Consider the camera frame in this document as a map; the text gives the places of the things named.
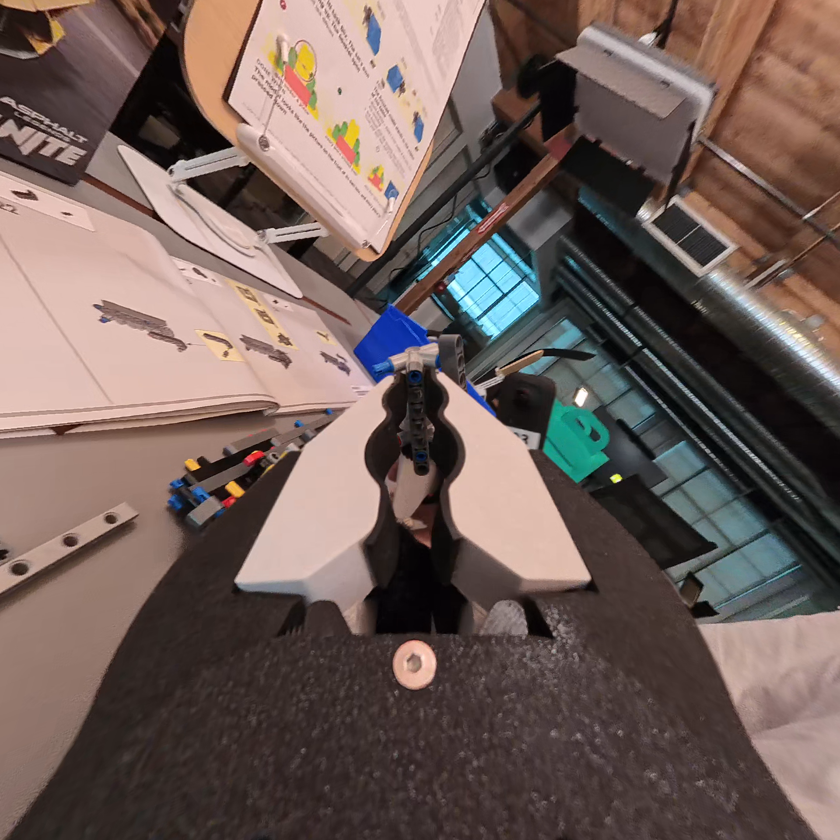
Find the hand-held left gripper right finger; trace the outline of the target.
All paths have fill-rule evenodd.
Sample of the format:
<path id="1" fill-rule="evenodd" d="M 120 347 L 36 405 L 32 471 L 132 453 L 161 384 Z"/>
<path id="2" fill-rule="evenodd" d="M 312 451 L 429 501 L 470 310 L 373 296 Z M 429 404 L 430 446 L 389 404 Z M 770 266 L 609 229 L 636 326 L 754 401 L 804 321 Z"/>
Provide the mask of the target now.
<path id="1" fill-rule="evenodd" d="M 503 601 L 589 589 L 592 574 L 534 460 L 540 451 L 446 374 L 435 381 L 436 581 L 487 611 Z"/>

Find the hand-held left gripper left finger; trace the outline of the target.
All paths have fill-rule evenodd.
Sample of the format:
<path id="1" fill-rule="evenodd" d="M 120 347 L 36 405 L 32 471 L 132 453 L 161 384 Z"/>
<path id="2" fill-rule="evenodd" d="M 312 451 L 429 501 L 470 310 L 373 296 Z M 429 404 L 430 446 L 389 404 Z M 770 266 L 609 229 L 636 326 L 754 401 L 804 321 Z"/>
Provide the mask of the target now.
<path id="1" fill-rule="evenodd" d="M 353 610 L 385 588 L 401 529 L 385 479 L 400 455 L 403 377 L 388 377 L 306 444 L 234 583 Z"/>

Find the lego chassis assembly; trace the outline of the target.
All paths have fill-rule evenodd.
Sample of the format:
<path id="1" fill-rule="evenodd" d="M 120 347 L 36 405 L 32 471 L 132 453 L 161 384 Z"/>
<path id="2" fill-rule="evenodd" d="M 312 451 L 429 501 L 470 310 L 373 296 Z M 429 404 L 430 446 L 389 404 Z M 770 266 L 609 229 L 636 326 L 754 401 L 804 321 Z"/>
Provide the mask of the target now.
<path id="1" fill-rule="evenodd" d="M 326 426 L 341 416 L 327 409 L 298 419 L 287 430 L 264 427 L 235 440 L 220 458 L 189 458 L 185 473 L 169 485 L 166 507 L 196 532 L 220 518 L 285 457 L 300 452 Z"/>

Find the small lego beam assembly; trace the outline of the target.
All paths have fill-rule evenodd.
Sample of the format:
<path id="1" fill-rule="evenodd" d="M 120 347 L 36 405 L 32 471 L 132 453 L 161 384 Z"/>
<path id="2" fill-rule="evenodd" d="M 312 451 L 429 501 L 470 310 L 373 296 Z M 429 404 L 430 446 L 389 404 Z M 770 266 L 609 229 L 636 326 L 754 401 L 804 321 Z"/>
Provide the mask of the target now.
<path id="1" fill-rule="evenodd" d="M 441 371 L 467 390 L 464 343 L 459 334 L 442 334 L 423 346 L 414 346 L 373 365 L 373 375 L 403 373 L 406 382 L 406 415 L 402 421 L 403 446 L 410 445 L 414 471 L 427 476 L 431 468 L 429 445 L 434 426 L 427 419 L 426 371 Z"/>

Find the long light grey lego beam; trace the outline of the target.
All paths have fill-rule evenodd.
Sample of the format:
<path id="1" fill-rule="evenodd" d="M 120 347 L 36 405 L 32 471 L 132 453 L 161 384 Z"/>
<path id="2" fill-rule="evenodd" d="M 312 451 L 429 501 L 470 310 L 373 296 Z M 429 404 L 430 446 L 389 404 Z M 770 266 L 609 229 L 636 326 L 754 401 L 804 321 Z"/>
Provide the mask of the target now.
<path id="1" fill-rule="evenodd" d="M 57 564 L 127 528 L 138 516 L 139 513 L 124 502 L 2 563 L 1 597 L 4 599 Z"/>

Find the lego set box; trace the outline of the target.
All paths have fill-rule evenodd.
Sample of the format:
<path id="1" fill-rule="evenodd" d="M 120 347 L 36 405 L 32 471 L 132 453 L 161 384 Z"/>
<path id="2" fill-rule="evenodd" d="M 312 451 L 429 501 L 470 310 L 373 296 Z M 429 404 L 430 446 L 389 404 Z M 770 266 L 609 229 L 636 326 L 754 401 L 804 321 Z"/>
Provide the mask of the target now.
<path id="1" fill-rule="evenodd" d="M 2 157 L 78 183 L 180 5 L 2 1 Z"/>

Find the green plastic tote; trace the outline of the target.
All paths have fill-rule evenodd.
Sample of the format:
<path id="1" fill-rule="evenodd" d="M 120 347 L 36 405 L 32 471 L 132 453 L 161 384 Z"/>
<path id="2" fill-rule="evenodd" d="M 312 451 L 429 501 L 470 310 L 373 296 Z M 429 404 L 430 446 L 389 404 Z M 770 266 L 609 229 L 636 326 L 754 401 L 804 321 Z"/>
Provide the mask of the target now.
<path id="1" fill-rule="evenodd" d="M 593 412 L 554 400 L 542 452 L 580 484 L 609 460 L 610 434 Z"/>

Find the blue plastic bin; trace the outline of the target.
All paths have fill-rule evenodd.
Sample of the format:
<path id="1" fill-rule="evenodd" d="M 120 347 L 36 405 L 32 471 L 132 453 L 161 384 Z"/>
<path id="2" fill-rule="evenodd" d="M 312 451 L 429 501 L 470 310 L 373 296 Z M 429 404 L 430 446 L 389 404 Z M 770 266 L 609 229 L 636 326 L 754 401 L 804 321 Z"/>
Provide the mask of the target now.
<path id="1" fill-rule="evenodd" d="M 377 384 L 389 375 L 394 374 L 391 369 L 385 368 L 385 362 L 391 356 L 403 353 L 413 347 L 424 347 L 429 343 L 436 343 L 440 339 L 460 340 L 462 351 L 466 350 L 459 333 L 442 332 L 433 335 L 417 321 L 394 306 L 388 306 L 353 352 L 364 370 Z"/>

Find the ceiling air vent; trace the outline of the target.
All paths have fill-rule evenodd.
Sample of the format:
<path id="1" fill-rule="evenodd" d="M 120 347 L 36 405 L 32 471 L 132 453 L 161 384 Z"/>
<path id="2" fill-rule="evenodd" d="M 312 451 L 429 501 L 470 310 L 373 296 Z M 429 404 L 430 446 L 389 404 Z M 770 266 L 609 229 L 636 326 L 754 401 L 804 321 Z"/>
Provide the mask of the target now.
<path id="1" fill-rule="evenodd" d="M 680 195 L 657 208 L 643 208 L 637 214 L 637 220 L 696 277 L 711 273 L 740 249 Z"/>

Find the instruction booklet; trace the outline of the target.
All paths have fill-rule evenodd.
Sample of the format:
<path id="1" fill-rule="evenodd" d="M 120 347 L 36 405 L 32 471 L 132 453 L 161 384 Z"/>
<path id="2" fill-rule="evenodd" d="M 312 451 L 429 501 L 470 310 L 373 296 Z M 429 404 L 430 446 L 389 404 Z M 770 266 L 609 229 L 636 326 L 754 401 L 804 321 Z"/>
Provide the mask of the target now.
<path id="1" fill-rule="evenodd" d="M 2 174 L 3 438 L 337 410 L 371 388 L 318 312 Z"/>

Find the white stand base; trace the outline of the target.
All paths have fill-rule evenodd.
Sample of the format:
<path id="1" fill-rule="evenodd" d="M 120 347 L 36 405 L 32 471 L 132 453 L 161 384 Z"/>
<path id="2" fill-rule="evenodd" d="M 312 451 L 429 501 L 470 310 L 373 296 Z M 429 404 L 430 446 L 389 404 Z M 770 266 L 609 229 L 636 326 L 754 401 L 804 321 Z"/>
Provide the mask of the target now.
<path id="1" fill-rule="evenodd" d="M 328 234 L 317 222 L 255 230 L 189 185 L 210 175 L 250 163 L 236 147 L 178 161 L 164 169 L 124 143 L 118 153 L 157 217 L 188 242 L 295 298 L 303 294 L 279 262 L 275 245 Z"/>

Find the grey ceiling unit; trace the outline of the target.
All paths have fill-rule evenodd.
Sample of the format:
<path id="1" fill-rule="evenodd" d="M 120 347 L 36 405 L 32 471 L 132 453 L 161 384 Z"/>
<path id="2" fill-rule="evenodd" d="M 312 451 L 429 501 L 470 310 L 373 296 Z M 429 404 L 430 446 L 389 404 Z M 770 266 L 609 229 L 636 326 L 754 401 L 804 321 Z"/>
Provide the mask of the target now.
<path id="1" fill-rule="evenodd" d="M 575 72 L 576 128 L 674 190 L 717 84 L 663 49 L 601 23 L 585 27 L 556 59 Z"/>

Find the silver air duct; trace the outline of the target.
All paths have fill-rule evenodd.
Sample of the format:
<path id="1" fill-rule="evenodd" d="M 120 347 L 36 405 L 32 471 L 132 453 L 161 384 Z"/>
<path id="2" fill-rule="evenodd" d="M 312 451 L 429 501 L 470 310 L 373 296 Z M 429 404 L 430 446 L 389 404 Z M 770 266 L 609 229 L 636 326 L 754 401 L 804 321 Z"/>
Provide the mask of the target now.
<path id="1" fill-rule="evenodd" d="M 697 278 L 691 296 L 696 308 L 788 396 L 838 434 L 838 358 L 799 320 L 783 314 L 725 268 Z"/>

